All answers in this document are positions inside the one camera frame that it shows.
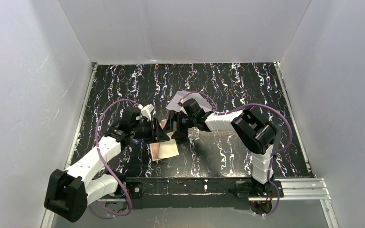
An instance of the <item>cardboard piece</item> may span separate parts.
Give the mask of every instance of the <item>cardboard piece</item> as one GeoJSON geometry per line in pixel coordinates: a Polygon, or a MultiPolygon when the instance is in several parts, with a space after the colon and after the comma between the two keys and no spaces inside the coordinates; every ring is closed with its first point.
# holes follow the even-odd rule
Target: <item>cardboard piece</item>
{"type": "MultiPolygon", "coordinates": [[[[160,123],[161,128],[164,127],[167,120],[162,120],[160,123]]],[[[166,142],[156,142],[149,145],[150,147],[150,154],[152,156],[152,161],[158,161],[165,158],[170,158],[173,156],[177,156],[178,148],[175,139],[171,139],[172,132],[168,133],[167,135],[170,137],[169,141],[166,142]]]]}

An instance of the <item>metal bracket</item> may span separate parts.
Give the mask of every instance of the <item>metal bracket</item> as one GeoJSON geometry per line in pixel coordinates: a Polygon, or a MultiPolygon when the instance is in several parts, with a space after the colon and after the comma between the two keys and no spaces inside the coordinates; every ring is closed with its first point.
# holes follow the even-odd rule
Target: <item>metal bracket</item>
{"type": "Polygon", "coordinates": [[[320,199],[322,209],[324,211],[325,219],[327,220],[329,228],[339,228],[338,222],[336,220],[334,210],[331,206],[331,201],[326,199],[320,199]]]}

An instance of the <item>white wall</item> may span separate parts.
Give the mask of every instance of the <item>white wall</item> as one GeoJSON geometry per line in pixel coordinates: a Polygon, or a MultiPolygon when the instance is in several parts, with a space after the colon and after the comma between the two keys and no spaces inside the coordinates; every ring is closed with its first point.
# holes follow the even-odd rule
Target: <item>white wall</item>
{"type": "Polygon", "coordinates": [[[365,1],[312,0],[282,72],[339,225],[365,227],[365,1]]]}
{"type": "Polygon", "coordinates": [[[59,0],[90,60],[280,61],[310,0],[59,0]]]}
{"type": "Polygon", "coordinates": [[[90,72],[56,0],[0,0],[0,227],[40,226],[90,72]]]}

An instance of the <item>small white object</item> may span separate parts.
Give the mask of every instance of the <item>small white object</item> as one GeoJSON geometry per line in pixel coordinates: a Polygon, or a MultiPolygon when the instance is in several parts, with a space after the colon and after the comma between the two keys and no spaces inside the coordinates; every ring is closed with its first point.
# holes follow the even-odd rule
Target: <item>small white object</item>
{"type": "Polygon", "coordinates": [[[154,106],[152,104],[146,105],[145,107],[141,108],[142,116],[145,116],[149,120],[152,120],[152,111],[154,110],[154,106]]]}

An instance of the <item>black table surface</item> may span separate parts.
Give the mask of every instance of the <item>black table surface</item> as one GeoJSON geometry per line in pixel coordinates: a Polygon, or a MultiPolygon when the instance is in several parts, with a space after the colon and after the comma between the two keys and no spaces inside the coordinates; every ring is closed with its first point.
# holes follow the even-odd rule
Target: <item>black table surface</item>
{"type": "MultiPolygon", "coordinates": [[[[102,65],[97,67],[72,164],[92,148],[98,117],[113,101],[129,98],[144,106],[153,104],[155,116],[162,120],[167,118],[165,108],[177,91],[206,93],[216,101],[220,112],[247,103],[269,105],[284,114],[294,129],[273,63],[102,65]]],[[[102,122],[101,133],[126,106],[130,104],[112,108],[102,122]]],[[[288,141],[287,128],[272,112],[260,110],[274,124],[282,126],[279,142],[282,147],[288,141]]],[[[151,160],[148,144],[132,144],[109,164],[113,170],[130,178],[251,176],[250,152],[236,133],[200,132],[193,128],[188,139],[177,141],[177,147],[178,156],[155,162],[151,160]]],[[[273,170],[276,177],[312,175],[307,171],[296,132],[289,149],[275,158],[273,170]]]]}

